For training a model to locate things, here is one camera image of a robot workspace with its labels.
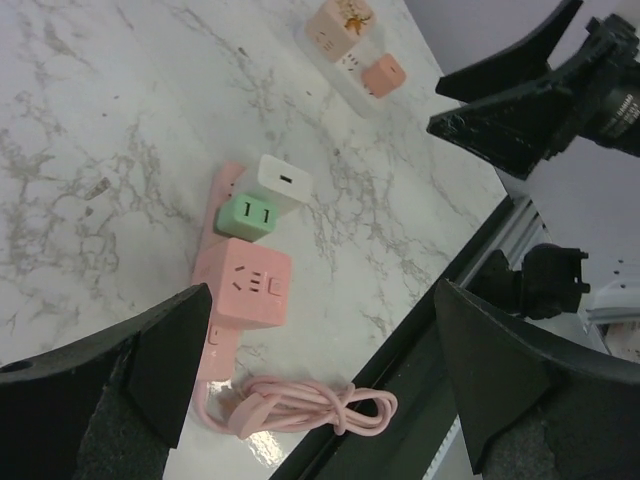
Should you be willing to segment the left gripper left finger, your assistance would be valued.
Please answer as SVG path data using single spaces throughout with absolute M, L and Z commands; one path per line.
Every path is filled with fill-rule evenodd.
M 212 298 L 191 286 L 1 368 L 4 479 L 160 479 L 178 446 Z

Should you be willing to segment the white triangular power strip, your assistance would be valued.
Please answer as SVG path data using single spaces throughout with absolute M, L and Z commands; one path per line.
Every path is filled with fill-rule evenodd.
M 385 110 L 387 99 L 376 98 L 362 81 L 363 72 L 387 52 L 383 26 L 374 26 L 363 40 L 335 63 L 324 57 L 303 27 L 297 29 L 294 39 L 309 61 L 360 117 L 376 117 Z

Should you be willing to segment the pink cube socket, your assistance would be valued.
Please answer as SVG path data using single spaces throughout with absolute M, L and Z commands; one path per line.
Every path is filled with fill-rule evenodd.
M 192 281 L 210 290 L 213 325 L 256 330 L 286 323 L 291 273 L 288 255 L 231 238 L 199 254 Z

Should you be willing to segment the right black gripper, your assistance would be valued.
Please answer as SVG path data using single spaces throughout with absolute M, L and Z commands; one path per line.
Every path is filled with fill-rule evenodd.
M 639 37 L 617 14 L 592 18 L 589 35 L 561 67 L 548 58 L 581 0 L 564 0 L 531 33 L 443 76 L 436 93 L 462 105 L 427 131 L 518 179 L 578 137 L 639 155 Z

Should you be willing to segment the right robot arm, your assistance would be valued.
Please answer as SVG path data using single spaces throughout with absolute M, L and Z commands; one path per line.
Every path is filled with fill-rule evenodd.
M 639 37 L 628 15 L 591 18 L 581 47 L 558 68 L 548 58 L 581 7 L 563 1 L 514 45 L 442 77 L 436 92 L 461 107 L 430 118 L 428 133 L 521 180 L 578 137 L 639 154 Z

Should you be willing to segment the green cube plug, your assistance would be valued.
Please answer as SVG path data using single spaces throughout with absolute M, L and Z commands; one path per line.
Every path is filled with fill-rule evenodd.
M 255 242 L 275 230 L 278 217 L 272 202 L 241 193 L 218 209 L 214 228 L 219 234 Z

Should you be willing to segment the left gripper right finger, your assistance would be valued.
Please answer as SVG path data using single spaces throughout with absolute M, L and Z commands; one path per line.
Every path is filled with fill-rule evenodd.
M 638 364 L 517 320 L 449 281 L 434 301 L 474 473 L 638 478 Z

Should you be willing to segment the small salmon charger plug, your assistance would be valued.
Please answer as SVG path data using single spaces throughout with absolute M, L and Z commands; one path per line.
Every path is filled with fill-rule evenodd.
M 364 86 L 378 99 L 401 87 L 406 78 L 405 70 L 390 53 L 382 55 L 361 75 Z

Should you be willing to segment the white charger adapter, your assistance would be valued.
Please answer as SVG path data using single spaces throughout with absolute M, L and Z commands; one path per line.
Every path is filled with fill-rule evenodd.
M 272 203 L 281 216 L 310 202 L 312 176 L 284 160 L 262 155 L 249 176 L 247 193 Z

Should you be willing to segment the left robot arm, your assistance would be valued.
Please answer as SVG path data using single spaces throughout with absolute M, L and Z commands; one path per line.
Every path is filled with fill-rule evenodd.
M 493 252 L 466 288 L 441 282 L 436 320 L 472 470 L 486 479 L 635 479 L 639 367 L 535 321 L 575 311 L 585 253 Z M 1 370 L 5 479 L 159 479 L 189 407 L 227 377 L 238 333 L 278 326 L 290 259 L 231 239 L 192 286 L 149 311 Z

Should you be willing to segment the beige deer cube socket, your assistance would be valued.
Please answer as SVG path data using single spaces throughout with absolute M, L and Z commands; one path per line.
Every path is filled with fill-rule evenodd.
M 376 22 L 377 16 L 366 1 L 327 0 L 306 22 L 304 32 L 326 60 L 336 63 Z

